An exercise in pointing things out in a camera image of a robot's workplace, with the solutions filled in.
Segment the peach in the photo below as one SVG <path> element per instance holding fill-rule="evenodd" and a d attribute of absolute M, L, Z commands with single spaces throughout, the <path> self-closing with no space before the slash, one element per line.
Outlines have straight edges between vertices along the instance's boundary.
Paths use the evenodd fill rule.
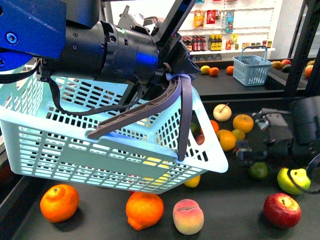
<path fill-rule="evenodd" d="M 172 215 L 176 229 L 185 235 L 196 234 L 204 225 L 204 213 L 199 204 L 191 199 L 177 202 Z"/>

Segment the white wall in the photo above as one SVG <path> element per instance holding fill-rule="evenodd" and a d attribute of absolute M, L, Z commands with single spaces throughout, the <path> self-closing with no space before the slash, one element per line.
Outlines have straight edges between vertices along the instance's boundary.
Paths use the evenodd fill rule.
<path fill-rule="evenodd" d="M 276 27 L 271 59 L 285 59 L 288 57 L 294 38 L 303 0 L 283 0 Z"/>
<path fill-rule="evenodd" d="M 119 22 L 119 15 L 123 12 L 126 5 L 130 6 L 131 13 L 140 13 L 145 17 L 157 16 L 165 18 L 175 0 L 129 0 L 112 1 L 113 22 Z M 234 33 L 238 33 L 238 43 L 241 47 L 243 42 L 262 42 L 272 40 L 272 47 L 275 51 L 271 52 L 271 59 L 286 58 L 289 53 L 290 45 L 294 35 L 299 12 L 303 0 L 238 0 L 235 2 L 205 0 L 204 4 L 196 3 L 189 16 L 181 26 L 181 35 L 207 35 L 223 34 L 223 45 L 230 36 L 224 33 L 223 20 L 215 25 L 204 25 L 203 28 L 194 28 L 194 10 L 203 9 L 235 9 L 234 14 Z"/>

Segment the plastic shopping basket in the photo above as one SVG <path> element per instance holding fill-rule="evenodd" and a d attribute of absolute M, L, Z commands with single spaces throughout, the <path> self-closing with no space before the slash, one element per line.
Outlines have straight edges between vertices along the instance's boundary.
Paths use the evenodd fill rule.
<path fill-rule="evenodd" d="M 243 56 L 243 52 L 248 48 L 264 48 L 263 56 L 247 55 Z M 245 86 L 264 85 L 272 66 L 272 62 L 267 58 L 268 49 L 266 46 L 246 46 L 240 56 L 234 56 L 233 77 Z"/>
<path fill-rule="evenodd" d="M 86 111 L 117 104 L 127 85 L 56 78 L 61 105 Z M 166 110 L 111 132 L 87 138 L 117 111 L 72 116 L 58 111 L 49 85 L 36 75 L 23 84 L 0 84 L 0 127 L 13 172 L 66 182 L 161 194 L 228 162 L 195 89 L 192 109 L 204 130 L 198 145 L 189 131 L 186 158 L 178 161 L 180 97 Z"/>

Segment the green lime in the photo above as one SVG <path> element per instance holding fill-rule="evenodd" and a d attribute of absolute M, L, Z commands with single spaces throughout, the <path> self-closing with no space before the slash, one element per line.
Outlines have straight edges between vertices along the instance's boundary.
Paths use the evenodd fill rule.
<path fill-rule="evenodd" d="M 198 130 L 197 124 L 195 124 L 194 122 L 191 122 L 190 130 L 191 130 L 192 135 L 195 135 L 197 133 L 197 130 Z"/>
<path fill-rule="evenodd" d="M 268 168 L 265 162 L 256 162 L 249 168 L 249 175 L 253 179 L 265 179 L 268 175 Z"/>

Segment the snack package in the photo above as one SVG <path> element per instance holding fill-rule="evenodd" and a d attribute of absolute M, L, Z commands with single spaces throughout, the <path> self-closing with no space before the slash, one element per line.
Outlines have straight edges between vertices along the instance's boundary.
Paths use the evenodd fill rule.
<path fill-rule="evenodd" d="M 226 26 L 225 26 L 225 32 L 226 33 L 233 33 L 234 32 L 234 17 L 235 17 L 235 11 L 234 10 L 228 10 L 226 13 Z"/>
<path fill-rule="evenodd" d="M 193 22 L 195 28 L 203 28 L 205 24 L 205 12 L 203 10 L 195 10 Z"/>
<path fill-rule="evenodd" d="M 216 23 L 216 10 L 206 11 L 206 24 L 215 24 Z"/>
<path fill-rule="evenodd" d="M 218 21 L 221 19 L 221 10 L 215 10 L 215 20 Z"/>
<path fill-rule="evenodd" d="M 230 40 L 231 40 L 232 44 L 237 44 L 238 34 L 231 34 Z"/>

